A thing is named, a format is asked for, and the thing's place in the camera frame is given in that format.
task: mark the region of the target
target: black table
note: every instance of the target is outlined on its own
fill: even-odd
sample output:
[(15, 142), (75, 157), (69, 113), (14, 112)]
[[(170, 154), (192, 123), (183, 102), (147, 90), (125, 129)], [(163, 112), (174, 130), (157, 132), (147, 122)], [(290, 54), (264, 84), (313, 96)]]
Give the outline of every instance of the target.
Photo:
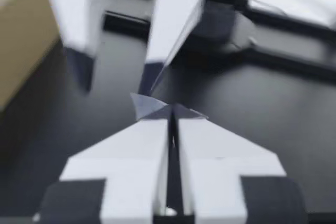
[[(58, 44), (3, 113), (0, 216), (32, 216), (69, 156), (135, 122), (130, 92), (138, 89), (146, 43), (106, 33), (100, 49), (89, 94), (77, 88)], [(182, 52), (154, 97), (277, 153), (311, 218), (334, 218), (336, 86), (235, 57), (221, 65)]]

